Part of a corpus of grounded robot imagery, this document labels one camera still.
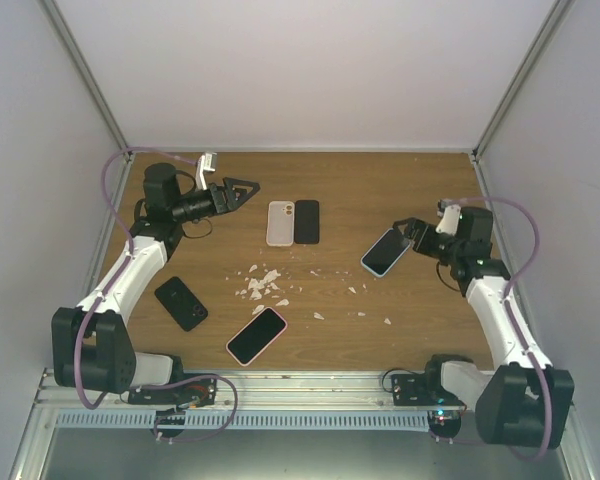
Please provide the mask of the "beige phone case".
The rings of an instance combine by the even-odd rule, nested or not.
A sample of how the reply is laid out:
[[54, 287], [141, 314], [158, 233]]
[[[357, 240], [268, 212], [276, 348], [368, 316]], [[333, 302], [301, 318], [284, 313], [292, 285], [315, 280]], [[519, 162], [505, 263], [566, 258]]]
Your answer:
[[291, 201], [271, 201], [268, 205], [266, 243], [289, 247], [294, 243], [295, 205]]

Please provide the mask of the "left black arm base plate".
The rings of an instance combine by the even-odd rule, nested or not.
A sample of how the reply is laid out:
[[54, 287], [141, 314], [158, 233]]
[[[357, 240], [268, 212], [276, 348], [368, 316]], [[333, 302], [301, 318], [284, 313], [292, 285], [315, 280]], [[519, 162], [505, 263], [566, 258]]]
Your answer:
[[215, 403], [217, 379], [206, 373], [184, 373], [177, 381], [187, 383], [164, 389], [136, 388], [122, 393], [119, 399], [136, 406], [196, 408]]

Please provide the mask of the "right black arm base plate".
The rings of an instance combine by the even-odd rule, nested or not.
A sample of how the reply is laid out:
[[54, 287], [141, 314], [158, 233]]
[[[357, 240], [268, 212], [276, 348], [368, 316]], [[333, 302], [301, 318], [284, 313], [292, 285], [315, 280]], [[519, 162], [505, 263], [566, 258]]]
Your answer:
[[425, 374], [399, 368], [384, 372], [380, 386], [392, 397], [393, 405], [400, 407], [460, 408], [465, 404], [455, 395], [442, 390], [431, 390]]

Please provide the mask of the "black smartphone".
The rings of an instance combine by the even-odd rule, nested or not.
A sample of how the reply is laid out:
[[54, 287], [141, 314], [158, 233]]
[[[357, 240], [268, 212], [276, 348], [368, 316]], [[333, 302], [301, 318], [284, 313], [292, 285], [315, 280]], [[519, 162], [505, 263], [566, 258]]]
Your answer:
[[294, 242], [315, 245], [320, 241], [320, 204], [317, 200], [295, 202]]

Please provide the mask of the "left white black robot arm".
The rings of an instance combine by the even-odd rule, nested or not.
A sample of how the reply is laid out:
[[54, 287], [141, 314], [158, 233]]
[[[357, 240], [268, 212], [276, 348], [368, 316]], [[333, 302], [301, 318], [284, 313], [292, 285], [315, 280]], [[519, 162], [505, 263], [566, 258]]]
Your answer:
[[153, 277], [168, 263], [184, 236], [187, 222], [238, 210], [260, 189], [257, 182], [223, 178], [209, 183], [215, 158], [203, 155], [196, 165], [194, 186], [182, 192], [181, 170], [156, 163], [144, 172], [145, 215], [135, 219], [125, 246], [94, 290], [73, 308], [59, 308], [52, 317], [54, 378], [62, 387], [124, 393], [151, 387], [165, 404], [183, 398], [185, 378], [176, 373], [176, 359], [166, 354], [139, 353], [129, 338], [129, 317]]

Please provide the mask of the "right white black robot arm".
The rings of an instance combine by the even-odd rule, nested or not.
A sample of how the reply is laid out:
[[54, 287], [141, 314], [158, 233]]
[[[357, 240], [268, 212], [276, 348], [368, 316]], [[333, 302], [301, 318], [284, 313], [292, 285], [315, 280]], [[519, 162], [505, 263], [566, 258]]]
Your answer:
[[433, 404], [455, 398], [473, 411], [487, 444], [552, 450], [563, 437], [574, 380], [534, 340], [512, 293], [514, 278], [492, 256], [492, 230], [490, 210], [458, 203], [446, 206], [438, 224], [411, 217], [392, 226], [402, 244], [449, 267], [495, 367], [486, 375], [467, 357], [436, 354], [425, 366], [423, 393]]

